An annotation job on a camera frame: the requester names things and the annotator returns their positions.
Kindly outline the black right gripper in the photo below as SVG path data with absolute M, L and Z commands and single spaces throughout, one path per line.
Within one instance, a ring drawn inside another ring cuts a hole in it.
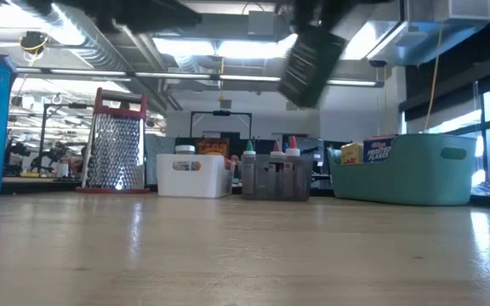
M 330 32 L 354 7 L 378 5 L 393 0 L 289 0 L 293 18 L 283 19 L 295 32 L 308 32 L 314 28 Z

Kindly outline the dark pepper tin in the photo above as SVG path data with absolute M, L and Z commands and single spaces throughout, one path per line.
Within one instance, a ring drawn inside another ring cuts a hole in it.
M 291 47 L 277 90 L 299 108 L 316 108 L 347 41 L 308 25 Z

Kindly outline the red-capped food colouring bottle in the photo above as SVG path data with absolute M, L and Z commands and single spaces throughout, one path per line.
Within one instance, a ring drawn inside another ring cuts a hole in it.
M 286 156 L 299 157 L 301 156 L 300 149 L 297 146 L 297 141 L 294 136 L 288 138 L 288 148 L 285 151 Z

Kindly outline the yellow Corn Pops box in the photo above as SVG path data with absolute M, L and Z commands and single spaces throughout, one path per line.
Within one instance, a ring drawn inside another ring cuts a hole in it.
M 341 147 L 342 164 L 361 164 L 363 158 L 363 143 L 351 143 Z

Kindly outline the blue Frosted Flakes box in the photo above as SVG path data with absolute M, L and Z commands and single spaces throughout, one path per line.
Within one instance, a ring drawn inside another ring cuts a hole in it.
M 395 135 L 379 136 L 363 141 L 363 163 L 384 162 L 390 156 Z

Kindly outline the purple-capped food colouring bottle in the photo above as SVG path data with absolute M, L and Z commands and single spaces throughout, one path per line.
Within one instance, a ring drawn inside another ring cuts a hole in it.
M 270 153 L 270 156 L 271 156 L 271 159 L 274 159 L 274 160 L 281 160 L 285 154 L 282 152 L 282 149 L 281 149 L 281 146 L 280 146 L 280 143 L 278 140 L 275 141 L 274 145 L 273 145 L 273 149 Z

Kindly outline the green-capped food colouring bottle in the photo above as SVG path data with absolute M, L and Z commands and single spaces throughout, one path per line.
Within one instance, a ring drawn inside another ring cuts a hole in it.
M 243 162 L 251 162 L 256 158 L 256 151 L 254 150 L 254 143 L 251 139 L 248 140 L 246 150 L 242 153 Z

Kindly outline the Mini Wheats cereal box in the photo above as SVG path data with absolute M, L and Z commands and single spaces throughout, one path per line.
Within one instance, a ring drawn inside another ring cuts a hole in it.
M 229 139 L 202 138 L 196 141 L 197 154 L 228 157 Z

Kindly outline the grey ceiling box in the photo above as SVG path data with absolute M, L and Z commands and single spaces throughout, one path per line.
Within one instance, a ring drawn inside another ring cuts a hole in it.
M 275 35 L 275 15 L 272 12 L 248 12 L 248 35 L 273 37 Z

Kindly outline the green plastic bin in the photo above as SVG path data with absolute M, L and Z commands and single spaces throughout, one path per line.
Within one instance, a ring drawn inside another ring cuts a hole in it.
M 382 162 L 338 164 L 330 152 L 336 197 L 424 207 L 470 201 L 476 140 L 447 134 L 397 136 Z

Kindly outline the grey translucent plastic bin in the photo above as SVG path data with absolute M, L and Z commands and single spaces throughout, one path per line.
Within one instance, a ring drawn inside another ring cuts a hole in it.
M 240 167 L 242 198 L 307 201 L 310 197 L 311 156 L 244 154 Z

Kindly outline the white plastic bin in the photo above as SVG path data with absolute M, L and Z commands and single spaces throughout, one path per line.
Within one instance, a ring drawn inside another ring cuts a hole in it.
M 220 198 L 232 192 L 234 171 L 216 155 L 157 154 L 157 190 L 160 196 Z

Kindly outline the red metal box grater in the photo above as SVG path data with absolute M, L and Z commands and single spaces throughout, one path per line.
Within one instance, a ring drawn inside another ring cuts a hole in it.
M 144 194 L 144 95 L 98 88 L 83 160 L 81 193 Z

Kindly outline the wooden background table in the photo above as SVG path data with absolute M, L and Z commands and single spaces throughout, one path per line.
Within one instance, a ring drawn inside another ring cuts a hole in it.
M 3 177 L 0 194 L 18 195 L 73 191 L 80 184 L 78 180 L 59 178 Z

